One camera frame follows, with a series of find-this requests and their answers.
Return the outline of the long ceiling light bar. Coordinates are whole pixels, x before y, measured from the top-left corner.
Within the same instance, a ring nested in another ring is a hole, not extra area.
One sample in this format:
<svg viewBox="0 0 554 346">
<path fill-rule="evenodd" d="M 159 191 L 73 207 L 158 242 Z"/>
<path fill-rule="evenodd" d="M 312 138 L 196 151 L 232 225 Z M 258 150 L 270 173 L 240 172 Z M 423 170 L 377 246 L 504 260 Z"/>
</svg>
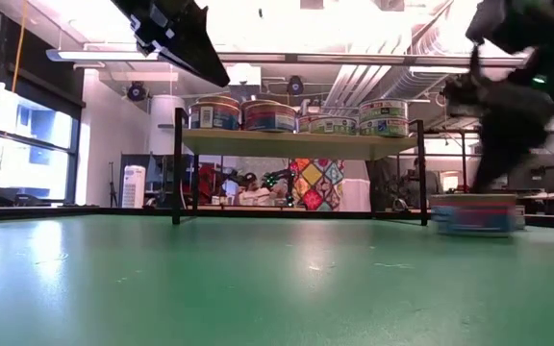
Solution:
<svg viewBox="0 0 554 346">
<path fill-rule="evenodd" d="M 243 53 L 217 54 L 224 63 L 292 63 L 468 67 L 469 56 L 443 55 L 355 55 L 333 53 Z M 147 56 L 132 51 L 65 51 L 49 49 L 46 56 L 54 62 L 156 62 L 157 53 Z"/>
</svg>

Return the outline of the colourful patterned cloth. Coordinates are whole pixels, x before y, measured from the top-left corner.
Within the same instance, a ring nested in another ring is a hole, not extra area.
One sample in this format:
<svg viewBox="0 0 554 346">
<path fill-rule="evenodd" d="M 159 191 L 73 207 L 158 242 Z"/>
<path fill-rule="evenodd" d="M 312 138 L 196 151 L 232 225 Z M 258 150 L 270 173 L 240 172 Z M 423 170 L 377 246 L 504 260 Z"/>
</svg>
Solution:
<svg viewBox="0 0 554 346">
<path fill-rule="evenodd" d="M 297 207 L 311 211 L 339 211 L 344 180 L 344 161 L 294 159 L 292 196 Z"/>
</svg>

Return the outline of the dark cabinet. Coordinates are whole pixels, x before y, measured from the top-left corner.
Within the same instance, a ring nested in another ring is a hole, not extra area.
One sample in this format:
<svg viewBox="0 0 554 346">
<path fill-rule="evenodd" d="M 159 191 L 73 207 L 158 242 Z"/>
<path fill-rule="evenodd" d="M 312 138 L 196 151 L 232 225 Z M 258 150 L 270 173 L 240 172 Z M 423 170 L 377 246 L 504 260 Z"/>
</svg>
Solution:
<svg viewBox="0 0 554 346">
<path fill-rule="evenodd" d="M 122 154 L 119 174 L 119 205 L 125 204 L 124 185 L 127 166 L 145 169 L 143 203 L 151 208 L 170 208 L 173 200 L 173 156 L 150 154 Z"/>
</svg>

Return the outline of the white cloth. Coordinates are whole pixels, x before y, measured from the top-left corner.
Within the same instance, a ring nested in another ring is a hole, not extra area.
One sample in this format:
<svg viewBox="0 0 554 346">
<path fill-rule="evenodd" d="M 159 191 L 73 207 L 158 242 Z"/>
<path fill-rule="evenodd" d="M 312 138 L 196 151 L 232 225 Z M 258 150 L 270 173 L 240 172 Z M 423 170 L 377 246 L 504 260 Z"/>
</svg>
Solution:
<svg viewBox="0 0 554 346">
<path fill-rule="evenodd" d="M 364 161 L 344 161 L 344 180 L 340 210 L 347 212 L 370 211 L 368 178 Z"/>
</svg>

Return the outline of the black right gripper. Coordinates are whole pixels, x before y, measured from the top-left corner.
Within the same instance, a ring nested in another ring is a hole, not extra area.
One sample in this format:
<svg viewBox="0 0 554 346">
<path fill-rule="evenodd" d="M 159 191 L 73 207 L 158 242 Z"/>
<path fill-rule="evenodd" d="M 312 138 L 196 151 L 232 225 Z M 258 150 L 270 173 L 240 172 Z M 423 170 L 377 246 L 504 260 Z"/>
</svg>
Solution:
<svg viewBox="0 0 554 346">
<path fill-rule="evenodd" d="M 554 103 L 544 92 L 470 71 L 446 80 L 442 89 L 453 117 L 481 120 L 482 157 L 472 192 L 485 192 L 509 173 L 545 137 Z"/>
</svg>

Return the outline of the black tripod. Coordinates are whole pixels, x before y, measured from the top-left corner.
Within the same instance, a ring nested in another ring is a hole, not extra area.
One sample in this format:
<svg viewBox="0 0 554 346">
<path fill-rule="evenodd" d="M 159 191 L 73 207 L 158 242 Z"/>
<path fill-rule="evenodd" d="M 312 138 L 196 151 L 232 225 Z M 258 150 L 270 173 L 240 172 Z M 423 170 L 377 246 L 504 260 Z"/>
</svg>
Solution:
<svg viewBox="0 0 554 346">
<path fill-rule="evenodd" d="M 118 206 L 117 193 L 114 187 L 113 181 L 113 162 L 109 162 L 110 179 L 109 179 L 109 195 L 110 195 L 110 207 L 116 208 Z"/>
</svg>

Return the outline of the silver ceiling ducts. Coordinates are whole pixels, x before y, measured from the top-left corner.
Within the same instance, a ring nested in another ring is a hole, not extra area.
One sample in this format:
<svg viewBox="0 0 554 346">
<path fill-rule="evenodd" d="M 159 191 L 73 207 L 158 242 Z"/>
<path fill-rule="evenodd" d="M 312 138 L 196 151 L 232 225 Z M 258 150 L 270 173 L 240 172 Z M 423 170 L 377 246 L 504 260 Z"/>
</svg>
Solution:
<svg viewBox="0 0 554 346">
<path fill-rule="evenodd" d="M 344 65 L 320 110 L 322 113 L 350 115 L 363 102 L 374 99 L 413 102 L 450 74 L 448 68 L 432 66 Z"/>
</svg>

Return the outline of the green table mat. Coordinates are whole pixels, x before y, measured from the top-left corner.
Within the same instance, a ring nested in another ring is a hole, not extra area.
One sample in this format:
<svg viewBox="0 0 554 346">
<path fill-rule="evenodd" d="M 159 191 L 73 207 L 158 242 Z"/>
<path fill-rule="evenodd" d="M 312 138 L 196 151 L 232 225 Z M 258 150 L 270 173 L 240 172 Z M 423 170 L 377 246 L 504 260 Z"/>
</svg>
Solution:
<svg viewBox="0 0 554 346">
<path fill-rule="evenodd" d="M 554 346 L 554 229 L 0 222 L 0 346 Z"/>
</svg>

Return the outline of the small wooden shelf black frame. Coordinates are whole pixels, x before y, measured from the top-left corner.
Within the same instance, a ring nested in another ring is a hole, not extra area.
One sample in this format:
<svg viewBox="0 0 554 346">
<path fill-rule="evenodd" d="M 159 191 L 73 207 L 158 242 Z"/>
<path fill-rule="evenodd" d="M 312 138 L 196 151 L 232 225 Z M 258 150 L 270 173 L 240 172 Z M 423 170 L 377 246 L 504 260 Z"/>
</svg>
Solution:
<svg viewBox="0 0 554 346">
<path fill-rule="evenodd" d="M 186 110 L 183 108 L 177 108 L 174 111 L 173 168 L 176 171 L 183 168 L 183 149 L 189 148 L 193 155 L 192 202 L 189 207 L 180 200 L 173 202 L 172 222 L 174 224 L 177 224 L 183 215 L 195 217 L 206 214 L 198 209 L 198 165 L 201 155 L 375 161 L 386 156 L 398 156 L 402 151 L 415 147 L 418 150 L 417 157 L 420 160 L 424 159 L 424 124 L 419 119 L 410 122 L 415 127 L 415 137 L 386 138 L 193 130 L 183 126 L 183 119 L 186 116 Z"/>
</svg>

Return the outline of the white tower appliance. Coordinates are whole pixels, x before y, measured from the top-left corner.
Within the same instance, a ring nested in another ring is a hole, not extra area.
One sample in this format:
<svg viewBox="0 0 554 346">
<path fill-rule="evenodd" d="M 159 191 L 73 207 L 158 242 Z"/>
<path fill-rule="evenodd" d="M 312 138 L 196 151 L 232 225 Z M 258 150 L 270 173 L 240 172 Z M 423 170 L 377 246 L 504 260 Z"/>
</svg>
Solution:
<svg viewBox="0 0 554 346">
<path fill-rule="evenodd" d="M 121 207 L 124 209 L 141 209 L 144 205 L 146 169 L 140 165 L 124 167 Z"/>
</svg>

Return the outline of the large window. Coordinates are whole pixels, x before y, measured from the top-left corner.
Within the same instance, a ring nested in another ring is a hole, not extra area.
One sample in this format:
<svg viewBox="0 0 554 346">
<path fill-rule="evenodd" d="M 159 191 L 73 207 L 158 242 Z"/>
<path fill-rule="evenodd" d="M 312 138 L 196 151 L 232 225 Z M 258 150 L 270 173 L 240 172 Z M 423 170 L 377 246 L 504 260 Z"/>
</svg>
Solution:
<svg viewBox="0 0 554 346">
<path fill-rule="evenodd" d="M 34 86 L 0 82 L 0 190 L 73 199 L 80 109 Z"/>
</svg>

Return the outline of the white cylindrical tank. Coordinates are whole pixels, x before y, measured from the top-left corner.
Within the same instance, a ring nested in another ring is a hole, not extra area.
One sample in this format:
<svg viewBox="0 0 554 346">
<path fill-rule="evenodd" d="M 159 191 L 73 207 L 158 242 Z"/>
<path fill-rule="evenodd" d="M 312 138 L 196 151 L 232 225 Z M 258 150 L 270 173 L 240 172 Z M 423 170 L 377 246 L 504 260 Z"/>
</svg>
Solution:
<svg viewBox="0 0 554 346">
<path fill-rule="evenodd" d="M 156 155 L 170 155 L 174 150 L 174 120 L 177 108 L 185 101 L 174 95 L 155 95 L 150 103 L 150 134 L 148 150 Z"/>
</svg>

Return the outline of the dark monitor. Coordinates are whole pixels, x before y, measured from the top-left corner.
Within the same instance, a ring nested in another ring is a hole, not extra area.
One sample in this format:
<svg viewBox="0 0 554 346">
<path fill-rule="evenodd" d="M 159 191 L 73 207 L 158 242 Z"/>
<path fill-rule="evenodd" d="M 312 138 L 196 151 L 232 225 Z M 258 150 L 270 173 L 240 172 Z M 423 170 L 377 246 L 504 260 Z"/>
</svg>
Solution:
<svg viewBox="0 0 554 346">
<path fill-rule="evenodd" d="M 508 189 L 554 192 L 554 154 L 531 155 L 509 173 Z"/>
</svg>

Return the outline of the person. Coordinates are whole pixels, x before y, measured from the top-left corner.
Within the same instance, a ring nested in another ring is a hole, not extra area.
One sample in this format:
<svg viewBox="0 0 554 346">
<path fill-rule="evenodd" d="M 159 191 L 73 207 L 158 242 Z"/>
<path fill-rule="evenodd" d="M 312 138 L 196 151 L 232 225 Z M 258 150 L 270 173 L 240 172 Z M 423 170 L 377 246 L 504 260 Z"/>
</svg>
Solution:
<svg viewBox="0 0 554 346">
<path fill-rule="evenodd" d="M 286 196 L 287 187 L 277 184 L 274 187 L 261 187 L 254 173 L 244 175 L 242 185 L 234 198 L 235 206 L 273 207 L 275 201 Z"/>
</svg>

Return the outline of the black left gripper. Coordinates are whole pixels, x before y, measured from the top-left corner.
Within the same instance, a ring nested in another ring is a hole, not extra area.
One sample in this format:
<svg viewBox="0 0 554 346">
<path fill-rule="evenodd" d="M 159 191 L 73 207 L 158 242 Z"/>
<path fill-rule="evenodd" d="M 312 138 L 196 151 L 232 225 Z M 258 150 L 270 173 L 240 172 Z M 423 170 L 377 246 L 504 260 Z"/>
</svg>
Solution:
<svg viewBox="0 0 554 346">
<path fill-rule="evenodd" d="M 208 7 L 194 0 L 111 0 L 130 21 L 139 51 L 161 56 L 218 87 L 230 78 L 207 33 Z"/>
</svg>

